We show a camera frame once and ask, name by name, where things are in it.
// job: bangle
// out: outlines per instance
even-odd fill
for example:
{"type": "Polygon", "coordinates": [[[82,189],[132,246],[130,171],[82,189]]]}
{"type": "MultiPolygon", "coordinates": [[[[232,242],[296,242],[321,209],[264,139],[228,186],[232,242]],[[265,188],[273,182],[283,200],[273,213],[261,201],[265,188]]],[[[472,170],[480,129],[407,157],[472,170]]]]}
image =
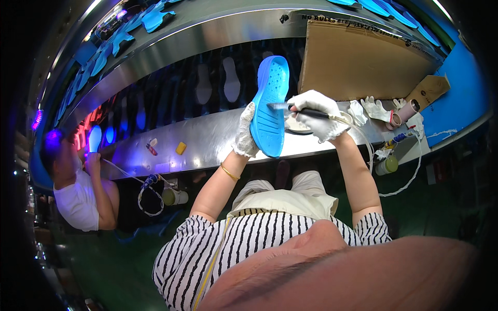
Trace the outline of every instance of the bangle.
{"type": "Polygon", "coordinates": [[[221,166],[221,168],[225,171],[225,173],[227,173],[227,174],[228,174],[228,176],[232,177],[233,179],[239,180],[239,179],[241,178],[240,176],[239,176],[239,177],[237,177],[237,176],[235,176],[235,175],[232,175],[229,171],[227,171],[227,169],[223,166],[223,162],[222,162],[222,163],[220,163],[220,166],[221,166]]]}

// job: white glove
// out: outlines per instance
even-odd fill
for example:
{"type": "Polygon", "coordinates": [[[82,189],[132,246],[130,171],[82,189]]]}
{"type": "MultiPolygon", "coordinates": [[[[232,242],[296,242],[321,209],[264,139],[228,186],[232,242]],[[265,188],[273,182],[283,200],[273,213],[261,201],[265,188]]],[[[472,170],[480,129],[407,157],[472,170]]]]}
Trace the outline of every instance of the white glove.
{"type": "Polygon", "coordinates": [[[362,126],[367,122],[367,117],[363,114],[363,107],[357,100],[350,101],[348,113],[353,117],[357,126],[362,126]]]}
{"type": "Polygon", "coordinates": [[[250,102],[242,112],[239,120],[239,131],[235,136],[235,141],[232,143],[235,153],[249,158],[254,158],[259,151],[249,130],[252,116],[254,116],[254,108],[254,103],[250,102]]]}
{"type": "MultiPolygon", "coordinates": [[[[289,105],[296,106],[297,110],[303,108],[310,108],[341,117],[341,112],[335,100],[330,99],[320,92],[309,90],[287,101],[289,105]]],[[[311,116],[298,113],[296,120],[306,125],[313,131],[313,135],[318,137],[318,142],[323,143],[327,140],[334,140],[337,136],[341,135],[349,128],[348,125],[342,124],[337,121],[315,118],[311,116]]]]}
{"type": "Polygon", "coordinates": [[[393,99],[392,102],[394,103],[394,106],[396,106],[396,109],[400,110],[404,105],[406,105],[406,101],[404,99],[393,99]]]}
{"type": "Polygon", "coordinates": [[[367,111],[369,117],[388,123],[391,121],[391,111],[386,111],[384,107],[382,107],[382,103],[379,100],[375,101],[373,96],[362,100],[362,106],[367,111]]]}

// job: glue container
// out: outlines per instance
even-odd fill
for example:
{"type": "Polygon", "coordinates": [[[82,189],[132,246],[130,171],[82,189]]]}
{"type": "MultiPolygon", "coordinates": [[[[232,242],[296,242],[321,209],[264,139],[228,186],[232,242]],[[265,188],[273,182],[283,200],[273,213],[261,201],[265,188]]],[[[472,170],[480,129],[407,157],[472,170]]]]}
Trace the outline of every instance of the glue container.
{"type": "Polygon", "coordinates": [[[377,164],[377,166],[375,167],[375,172],[377,173],[377,175],[381,176],[396,172],[397,169],[398,169],[398,160],[396,159],[395,156],[390,155],[384,161],[377,164]]]}
{"type": "Polygon", "coordinates": [[[162,199],[164,205],[177,205],[184,204],[188,201],[188,193],[181,190],[174,190],[172,188],[164,189],[162,192],[162,199]]]}

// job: sponge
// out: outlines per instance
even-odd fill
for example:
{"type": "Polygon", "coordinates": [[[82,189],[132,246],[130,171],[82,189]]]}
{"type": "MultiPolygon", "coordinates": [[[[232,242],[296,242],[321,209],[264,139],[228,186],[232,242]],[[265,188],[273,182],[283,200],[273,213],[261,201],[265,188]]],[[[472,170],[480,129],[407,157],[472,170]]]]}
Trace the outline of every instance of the sponge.
{"type": "Polygon", "coordinates": [[[178,144],[178,147],[176,147],[176,153],[178,153],[179,155],[182,155],[183,152],[185,151],[185,148],[187,148],[187,145],[180,141],[180,143],[178,144]]]}

